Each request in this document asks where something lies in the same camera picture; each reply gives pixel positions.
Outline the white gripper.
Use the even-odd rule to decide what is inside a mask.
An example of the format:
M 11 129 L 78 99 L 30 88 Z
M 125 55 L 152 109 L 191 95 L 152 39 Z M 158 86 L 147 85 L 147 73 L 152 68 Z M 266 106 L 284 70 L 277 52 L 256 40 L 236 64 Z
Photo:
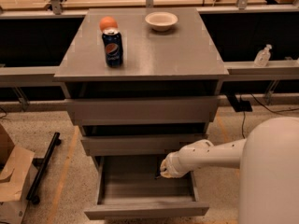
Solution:
M 177 152 L 169 153 L 162 160 L 160 170 L 160 175 L 164 178 L 181 178 L 190 171 L 180 163 Z

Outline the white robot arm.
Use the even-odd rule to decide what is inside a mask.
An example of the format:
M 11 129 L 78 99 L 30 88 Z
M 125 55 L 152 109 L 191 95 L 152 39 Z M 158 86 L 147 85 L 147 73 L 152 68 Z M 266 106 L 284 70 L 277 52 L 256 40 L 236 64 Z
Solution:
M 180 178 L 207 166 L 240 170 L 238 224 L 299 224 L 299 118 L 269 119 L 231 143 L 187 145 L 166 156 L 160 174 Z

